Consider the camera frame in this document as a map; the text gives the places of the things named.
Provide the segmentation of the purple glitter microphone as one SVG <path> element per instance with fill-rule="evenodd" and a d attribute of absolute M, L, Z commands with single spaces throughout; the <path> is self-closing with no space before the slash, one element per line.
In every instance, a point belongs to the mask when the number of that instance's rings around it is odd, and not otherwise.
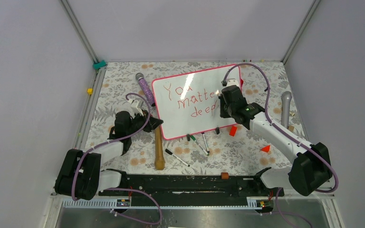
<path fill-rule="evenodd" d="M 156 104 L 155 104 L 154 95 L 153 95 L 151 89 L 149 88 L 149 85 L 148 85 L 146 79 L 144 78 L 144 75 L 139 72 L 135 75 L 135 78 L 136 78 L 139 86 L 141 87 L 145 97 L 147 98 L 147 101 L 150 104 L 150 106 L 155 107 Z"/>

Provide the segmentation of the teal corner clamp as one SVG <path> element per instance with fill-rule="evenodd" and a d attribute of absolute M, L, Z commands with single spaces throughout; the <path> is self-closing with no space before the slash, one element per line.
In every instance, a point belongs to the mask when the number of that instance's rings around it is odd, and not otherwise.
<path fill-rule="evenodd" d="M 105 67 L 106 65 L 107 65 L 107 63 L 104 60 L 102 60 L 102 61 L 100 61 L 98 63 L 93 64 L 93 69 L 94 70 L 99 70 L 102 67 Z"/>

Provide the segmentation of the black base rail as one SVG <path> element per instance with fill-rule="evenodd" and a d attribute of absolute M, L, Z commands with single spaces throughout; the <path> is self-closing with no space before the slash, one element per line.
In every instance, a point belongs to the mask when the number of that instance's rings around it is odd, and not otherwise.
<path fill-rule="evenodd" d="M 152 206 L 153 202 L 138 191 L 151 195 L 160 206 L 189 207 L 247 206 L 247 198 L 271 201 L 276 195 L 284 196 L 277 187 L 266 187 L 260 175 L 254 176 L 190 176 L 138 175 L 123 173 L 119 190 L 104 190 L 99 196 L 121 197 L 132 200 L 132 206 Z"/>

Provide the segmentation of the green capped marker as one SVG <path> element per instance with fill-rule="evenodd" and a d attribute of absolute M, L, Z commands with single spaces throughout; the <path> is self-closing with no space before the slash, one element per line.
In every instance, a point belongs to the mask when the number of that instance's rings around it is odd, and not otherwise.
<path fill-rule="evenodd" d="M 196 143 L 196 145 L 199 146 L 199 148 L 204 152 L 204 154 L 206 156 L 209 156 L 209 152 L 207 150 L 205 150 L 205 148 L 199 144 L 199 142 L 196 140 L 196 138 L 193 135 L 190 135 L 190 138 Z"/>

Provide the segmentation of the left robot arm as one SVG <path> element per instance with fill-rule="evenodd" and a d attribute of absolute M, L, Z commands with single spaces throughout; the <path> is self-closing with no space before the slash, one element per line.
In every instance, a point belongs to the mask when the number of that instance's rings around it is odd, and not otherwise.
<path fill-rule="evenodd" d="M 131 116 L 128 111 L 115 115 L 114 126 L 106 142 L 87 152 L 70 149 L 66 153 L 55 182 L 55 193 L 83 200 L 91 200 L 98 192 L 110 188 L 116 195 L 128 191 L 128 183 L 119 171 L 105 171 L 102 164 L 127 153 L 132 145 L 132 136 L 157 129 L 163 120 L 150 115 L 146 110 Z"/>

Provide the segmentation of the wooden rolling pin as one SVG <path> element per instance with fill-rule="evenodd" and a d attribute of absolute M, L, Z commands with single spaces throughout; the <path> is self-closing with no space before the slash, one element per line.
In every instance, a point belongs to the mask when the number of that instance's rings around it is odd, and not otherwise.
<path fill-rule="evenodd" d="M 160 126 L 154 130 L 155 133 L 155 160 L 154 166 L 156 170 L 164 170 L 165 168 L 165 159 L 163 156 L 163 142 L 162 142 L 162 133 Z"/>

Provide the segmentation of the blue capped marker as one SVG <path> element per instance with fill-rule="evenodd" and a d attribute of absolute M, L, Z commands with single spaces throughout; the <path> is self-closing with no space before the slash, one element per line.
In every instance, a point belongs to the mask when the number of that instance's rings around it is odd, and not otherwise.
<path fill-rule="evenodd" d="M 207 141 L 206 141 L 205 133 L 202 133 L 202 137 L 203 137 L 203 141 L 204 141 L 204 144 L 205 144 L 206 151 L 207 151 L 207 153 L 210 153 L 209 147 L 208 147 L 208 144 L 207 144 Z"/>

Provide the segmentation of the silver microphone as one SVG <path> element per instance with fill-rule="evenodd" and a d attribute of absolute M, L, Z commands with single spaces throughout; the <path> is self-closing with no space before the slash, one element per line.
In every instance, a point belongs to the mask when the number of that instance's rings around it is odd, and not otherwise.
<path fill-rule="evenodd" d="M 285 91 L 281 95 L 281 124 L 285 128 L 289 127 L 290 103 L 292 100 L 292 93 Z"/>

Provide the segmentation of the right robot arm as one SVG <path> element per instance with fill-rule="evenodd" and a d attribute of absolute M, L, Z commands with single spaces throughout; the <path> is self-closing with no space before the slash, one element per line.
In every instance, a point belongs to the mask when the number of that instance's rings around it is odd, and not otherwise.
<path fill-rule="evenodd" d="M 294 135 L 273 121 L 257 103 L 248 104 L 237 85 L 224 87 L 219 94 L 221 117 L 232 118 L 248 130 L 260 135 L 276 147 L 290 162 L 282 169 L 267 168 L 253 183 L 254 191 L 261 196 L 273 188 L 293 189 L 308 196 L 334 177 L 327 147 L 312 144 Z"/>

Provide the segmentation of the small orange red block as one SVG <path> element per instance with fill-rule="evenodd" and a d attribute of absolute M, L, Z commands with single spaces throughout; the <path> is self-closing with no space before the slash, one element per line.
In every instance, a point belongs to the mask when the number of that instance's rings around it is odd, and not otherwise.
<path fill-rule="evenodd" d="M 234 137 L 236 135 L 238 128 L 236 126 L 232 126 L 230 131 L 229 131 L 229 135 Z"/>

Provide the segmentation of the brown small cube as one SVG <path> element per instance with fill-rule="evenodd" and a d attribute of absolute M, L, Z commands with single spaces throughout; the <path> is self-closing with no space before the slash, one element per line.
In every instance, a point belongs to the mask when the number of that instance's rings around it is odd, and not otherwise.
<path fill-rule="evenodd" d="M 229 174 L 227 172 L 222 172 L 221 173 L 221 179 L 222 180 L 228 180 L 229 179 Z"/>

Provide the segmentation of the pink framed whiteboard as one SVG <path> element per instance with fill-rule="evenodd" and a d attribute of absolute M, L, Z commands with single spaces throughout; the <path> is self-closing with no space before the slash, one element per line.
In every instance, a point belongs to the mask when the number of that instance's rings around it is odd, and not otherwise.
<path fill-rule="evenodd" d="M 220 117 L 218 95 L 232 65 L 199 70 L 153 80 L 152 89 L 161 131 L 166 140 L 234 125 Z"/>

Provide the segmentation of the yellow small cube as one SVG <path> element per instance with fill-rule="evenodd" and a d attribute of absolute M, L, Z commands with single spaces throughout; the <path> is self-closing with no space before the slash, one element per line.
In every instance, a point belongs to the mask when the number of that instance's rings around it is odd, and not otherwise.
<path fill-rule="evenodd" d="M 87 89 L 87 93 L 88 93 L 89 95 L 92 95 L 92 94 L 93 94 L 93 89 L 92 89 L 92 88 Z"/>

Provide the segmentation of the small wooden cube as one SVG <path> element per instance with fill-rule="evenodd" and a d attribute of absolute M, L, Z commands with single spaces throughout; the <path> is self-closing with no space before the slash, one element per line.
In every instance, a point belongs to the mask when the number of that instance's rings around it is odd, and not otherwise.
<path fill-rule="evenodd" d="M 294 127 L 294 126 L 292 126 L 292 125 L 289 125 L 289 126 L 288 126 L 288 129 L 289 129 L 291 132 L 294 132 L 295 127 Z"/>

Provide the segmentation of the black capped marker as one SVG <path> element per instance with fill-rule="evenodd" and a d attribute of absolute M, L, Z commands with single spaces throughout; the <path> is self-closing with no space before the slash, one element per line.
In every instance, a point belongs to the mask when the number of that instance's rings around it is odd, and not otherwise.
<path fill-rule="evenodd" d="M 174 157 L 175 159 L 177 159 L 179 162 L 181 162 L 182 164 L 184 164 L 187 167 L 190 167 L 190 164 L 188 164 L 187 162 L 185 162 L 184 160 L 182 160 L 180 157 L 176 156 L 173 152 L 171 152 L 169 149 L 165 149 L 165 152 L 167 154 L 169 154 L 170 156 Z"/>

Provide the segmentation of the red triangular block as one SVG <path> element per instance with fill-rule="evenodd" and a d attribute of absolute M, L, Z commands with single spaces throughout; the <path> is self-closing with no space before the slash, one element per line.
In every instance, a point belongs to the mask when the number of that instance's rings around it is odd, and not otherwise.
<path fill-rule="evenodd" d="M 270 145 L 267 145 L 260 149 L 262 152 L 268 153 L 270 151 Z"/>

